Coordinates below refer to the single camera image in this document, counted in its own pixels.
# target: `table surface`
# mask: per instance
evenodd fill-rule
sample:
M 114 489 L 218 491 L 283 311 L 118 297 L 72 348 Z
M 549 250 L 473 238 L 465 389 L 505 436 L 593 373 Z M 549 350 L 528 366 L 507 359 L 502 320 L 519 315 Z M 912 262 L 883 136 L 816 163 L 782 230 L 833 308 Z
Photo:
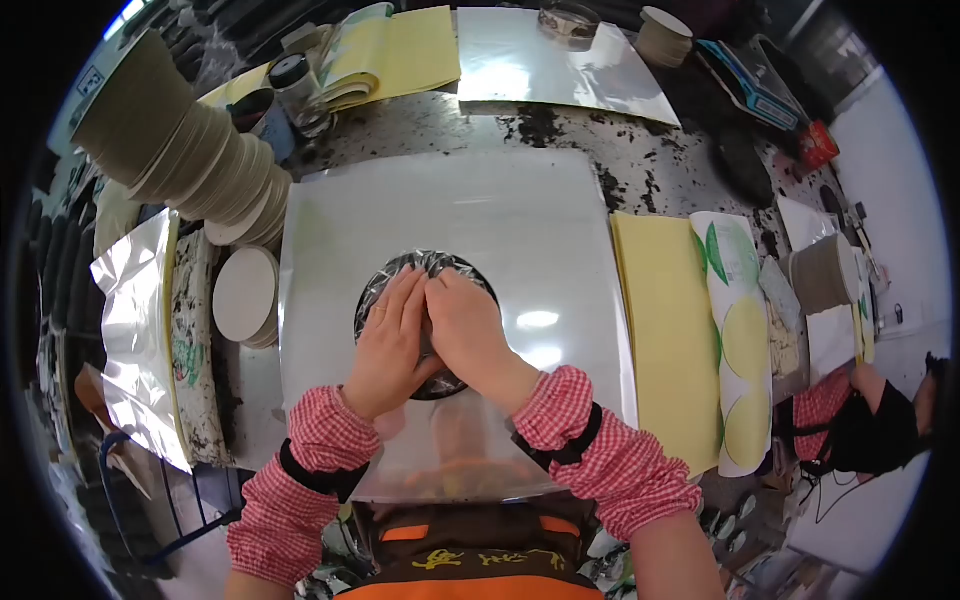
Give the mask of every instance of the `table surface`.
M 771 252 L 789 252 L 776 206 L 760 210 L 740 202 L 713 167 L 703 133 L 664 126 L 648 129 L 642 119 L 588 108 L 461 103 L 455 93 L 445 91 L 384 100 L 340 112 L 331 138 L 319 150 L 305 153 L 310 159 L 291 170 L 295 180 L 300 180 L 323 169 L 384 156 L 523 145 L 587 153 L 610 208 L 669 217 L 687 217 L 701 210 L 743 215 L 754 229 L 761 261 Z M 790 175 L 791 158 L 773 145 L 757 149 L 775 192 L 819 210 L 823 209 L 822 185 L 841 196 L 828 167 L 797 182 Z M 770 232 L 768 241 L 771 234 L 776 240 L 769 249 L 760 243 L 766 231 Z M 804 332 L 799 342 L 800 372 L 785 379 L 775 377 L 775 402 L 805 389 L 806 347 Z M 234 413 L 235 465 L 260 469 L 286 437 L 279 351 L 233 348 L 228 352 L 228 366 L 232 391 L 242 402 Z

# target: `black elastic band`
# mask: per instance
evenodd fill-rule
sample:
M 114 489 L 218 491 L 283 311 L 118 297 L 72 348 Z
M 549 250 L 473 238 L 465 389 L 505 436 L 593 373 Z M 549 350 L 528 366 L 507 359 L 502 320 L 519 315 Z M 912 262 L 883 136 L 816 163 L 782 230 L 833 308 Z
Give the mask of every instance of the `black elastic band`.
M 593 444 L 597 434 L 600 432 L 600 424 L 603 422 L 603 409 L 596 402 L 590 408 L 590 417 L 587 421 L 587 427 L 575 440 L 570 440 L 559 450 L 536 450 L 523 439 L 518 432 L 514 432 L 512 440 L 523 453 L 534 459 L 543 470 L 550 469 L 550 463 L 557 461 L 560 465 L 575 465 L 583 460 L 584 452 Z
M 284 440 L 283 446 L 280 447 L 280 466 L 294 481 L 308 490 L 323 495 L 336 493 L 340 503 L 346 504 L 357 484 L 363 479 L 370 463 L 366 463 L 356 470 L 338 468 L 332 473 L 324 471 L 311 473 L 294 458 L 294 455 L 290 452 L 290 439 L 287 438 Z

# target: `hand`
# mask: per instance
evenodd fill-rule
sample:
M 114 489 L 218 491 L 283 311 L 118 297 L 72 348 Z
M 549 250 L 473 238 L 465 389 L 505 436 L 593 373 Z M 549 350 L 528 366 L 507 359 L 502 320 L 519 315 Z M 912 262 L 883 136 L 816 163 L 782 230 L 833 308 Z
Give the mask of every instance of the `hand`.
M 526 404 L 540 372 L 507 346 L 486 290 L 446 268 L 427 281 L 426 305 L 433 348 L 455 375 L 508 415 Z
M 423 269 L 407 265 L 370 309 L 353 371 L 341 391 L 344 403 L 361 419 L 372 421 L 399 407 L 444 365 L 436 356 L 417 364 L 426 282 Z

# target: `wrist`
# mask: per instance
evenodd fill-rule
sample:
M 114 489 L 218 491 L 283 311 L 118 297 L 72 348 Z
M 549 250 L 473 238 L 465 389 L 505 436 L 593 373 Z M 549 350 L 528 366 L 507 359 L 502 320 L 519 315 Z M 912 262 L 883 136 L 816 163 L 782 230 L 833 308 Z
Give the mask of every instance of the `wrist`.
M 340 399 L 351 413 L 366 423 L 373 423 L 379 417 L 374 410 L 373 402 L 366 401 L 363 393 L 358 392 L 349 382 L 340 389 Z
M 530 401 L 540 371 L 510 351 L 489 377 L 487 390 L 477 390 L 503 411 L 513 415 Z

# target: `yellow paper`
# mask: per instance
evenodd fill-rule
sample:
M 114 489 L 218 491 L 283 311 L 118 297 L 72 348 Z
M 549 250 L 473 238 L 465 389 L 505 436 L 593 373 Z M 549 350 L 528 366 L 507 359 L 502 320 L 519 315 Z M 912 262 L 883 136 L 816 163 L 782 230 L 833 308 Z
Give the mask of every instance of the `yellow paper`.
M 236 104 L 252 91 L 260 89 L 261 87 L 270 87 L 265 81 L 271 64 L 271 62 L 261 64 L 255 69 L 251 69 L 243 75 L 231 79 L 207 93 L 199 102 L 209 107 L 226 108 L 227 105 Z
M 450 7 L 398 12 L 387 28 L 380 87 L 368 102 L 426 91 L 460 79 Z
M 398 12 L 382 26 L 361 23 L 341 43 L 361 50 L 344 52 L 331 65 L 331 81 L 361 84 L 358 91 L 331 101 L 331 111 L 365 105 L 368 102 L 406 96 L 435 89 L 460 79 L 460 54 L 453 35 L 450 7 Z M 384 35 L 378 42 L 376 37 Z M 212 107 L 233 104 L 250 92 L 266 87 L 271 63 L 255 68 L 209 92 L 200 102 Z M 362 71 L 346 75 L 352 71 Z
M 718 333 L 686 219 L 611 216 L 636 371 L 639 426 L 690 475 L 717 466 L 722 435 Z

